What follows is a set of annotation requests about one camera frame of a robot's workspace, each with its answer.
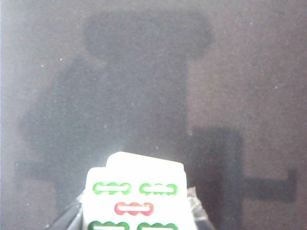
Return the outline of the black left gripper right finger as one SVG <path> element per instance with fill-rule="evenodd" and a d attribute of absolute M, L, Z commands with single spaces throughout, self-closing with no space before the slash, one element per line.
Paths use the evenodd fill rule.
<path fill-rule="evenodd" d="M 209 216 L 197 196 L 195 187 L 188 188 L 188 201 L 196 229 L 214 230 L 214 225 L 209 220 Z"/>

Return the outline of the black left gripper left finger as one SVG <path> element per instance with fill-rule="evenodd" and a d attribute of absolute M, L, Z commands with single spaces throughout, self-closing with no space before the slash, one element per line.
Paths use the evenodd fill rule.
<path fill-rule="evenodd" d="M 64 210 L 58 218 L 47 225 L 47 230 L 81 230 L 83 228 L 84 191 Z"/>

